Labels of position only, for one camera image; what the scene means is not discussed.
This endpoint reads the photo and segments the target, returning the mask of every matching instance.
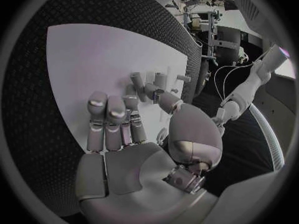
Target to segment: white robotic arm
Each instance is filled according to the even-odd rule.
[[[223,125],[228,120],[236,120],[251,105],[257,89],[267,83],[271,73],[275,71],[287,59],[281,48],[274,45],[262,60],[256,61],[246,81],[222,101],[214,122],[219,128],[221,135],[224,133]]]

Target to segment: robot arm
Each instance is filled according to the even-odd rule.
[[[256,61],[246,81],[222,101],[216,117],[213,118],[221,135],[224,133],[223,125],[228,120],[236,120],[251,105],[257,89],[267,83],[271,73],[275,71],[286,60],[281,48],[274,45],[262,60]]]

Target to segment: robotic arm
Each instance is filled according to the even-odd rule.
[[[257,89],[267,83],[271,78],[271,73],[275,71],[287,59],[281,48],[274,45],[262,60],[256,61],[246,81],[222,101],[221,108],[218,109],[214,122],[219,128],[221,136],[225,128],[223,125],[228,120],[238,119],[242,113],[251,105]]]

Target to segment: perforated black surface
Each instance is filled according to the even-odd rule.
[[[55,102],[46,64],[47,28],[92,23],[130,30],[161,41],[188,56],[182,98],[191,102],[201,49],[154,0],[49,0],[31,19],[11,54],[2,97],[7,142],[24,180],[61,216],[79,211],[74,178],[83,151]]]

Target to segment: white board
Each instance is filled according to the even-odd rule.
[[[146,36],[95,24],[51,26],[47,34],[47,66],[56,103],[70,132],[86,151],[89,130],[87,100],[94,91],[124,95],[131,72],[151,82],[155,72],[167,74],[166,90],[181,96],[187,57]],[[149,141],[167,127],[169,117],[151,101],[139,104]]]

